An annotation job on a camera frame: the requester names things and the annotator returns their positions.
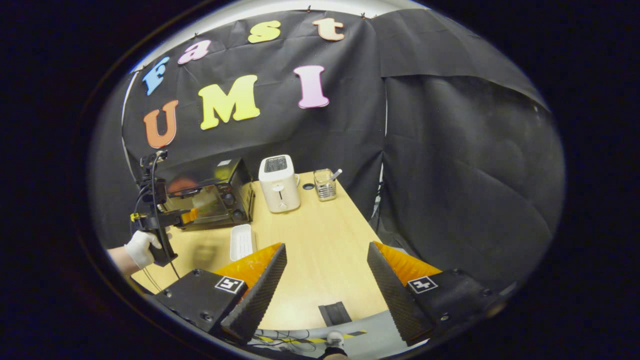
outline white tray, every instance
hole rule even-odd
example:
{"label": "white tray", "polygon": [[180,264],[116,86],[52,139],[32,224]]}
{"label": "white tray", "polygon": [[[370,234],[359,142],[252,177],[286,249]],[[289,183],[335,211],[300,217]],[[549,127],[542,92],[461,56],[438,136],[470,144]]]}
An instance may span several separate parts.
{"label": "white tray", "polygon": [[231,246],[229,247],[231,261],[238,261],[256,251],[255,236],[251,231],[251,225],[244,224],[231,228]]}

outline letter a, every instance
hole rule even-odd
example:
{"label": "letter a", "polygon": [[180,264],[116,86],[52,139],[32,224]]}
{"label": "letter a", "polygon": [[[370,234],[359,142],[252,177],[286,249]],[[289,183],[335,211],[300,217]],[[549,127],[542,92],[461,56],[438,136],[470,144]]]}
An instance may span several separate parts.
{"label": "letter a", "polygon": [[178,59],[178,64],[186,64],[191,60],[202,59],[209,52],[211,40],[203,40],[189,46]]}

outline white glove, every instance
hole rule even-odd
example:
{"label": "white glove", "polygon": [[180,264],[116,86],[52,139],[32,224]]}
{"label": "white glove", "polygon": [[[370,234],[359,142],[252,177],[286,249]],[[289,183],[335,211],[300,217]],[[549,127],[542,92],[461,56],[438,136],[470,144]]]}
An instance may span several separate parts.
{"label": "white glove", "polygon": [[[170,227],[166,227],[165,229],[167,232],[167,240],[169,240],[172,237],[171,234],[169,234]],[[151,250],[149,250],[149,243],[157,249],[162,248],[162,245],[155,234],[146,233],[144,231],[136,231],[136,233],[131,237],[129,243],[124,245],[124,250],[131,259],[133,259],[140,270],[154,262],[154,256],[151,254]]]}

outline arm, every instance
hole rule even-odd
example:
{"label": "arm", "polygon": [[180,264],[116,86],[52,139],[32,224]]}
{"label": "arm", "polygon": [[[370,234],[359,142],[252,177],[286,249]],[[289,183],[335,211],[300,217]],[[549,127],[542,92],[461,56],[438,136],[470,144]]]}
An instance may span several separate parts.
{"label": "arm", "polygon": [[130,276],[140,270],[135,261],[133,261],[133,258],[127,254],[124,246],[109,249],[107,252],[109,253],[109,256],[111,256],[111,260],[113,260],[118,267],[118,270],[122,272],[122,275]]}
{"label": "arm", "polygon": [[[167,240],[171,239],[171,234],[167,234],[167,236]],[[157,249],[162,248],[160,241],[154,234],[136,231],[126,245],[109,249],[107,252],[118,270],[123,275],[130,276],[154,262],[154,257],[149,250],[149,244],[152,244]]]}

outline blue letter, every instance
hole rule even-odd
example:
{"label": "blue letter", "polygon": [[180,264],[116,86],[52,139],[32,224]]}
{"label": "blue letter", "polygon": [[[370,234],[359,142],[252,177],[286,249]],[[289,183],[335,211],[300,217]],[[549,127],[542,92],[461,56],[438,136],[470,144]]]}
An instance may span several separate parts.
{"label": "blue letter", "polygon": [[158,85],[162,83],[163,78],[161,77],[161,75],[164,74],[164,71],[166,70],[166,67],[164,65],[168,61],[169,56],[163,58],[156,66],[154,66],[153,69],[151,69],[151,71],[147,73],[147,75],[145,75],[144,78],[142,78],[142,81],[147,83],[147,96],[151,95],[151,93],[154,92]]}

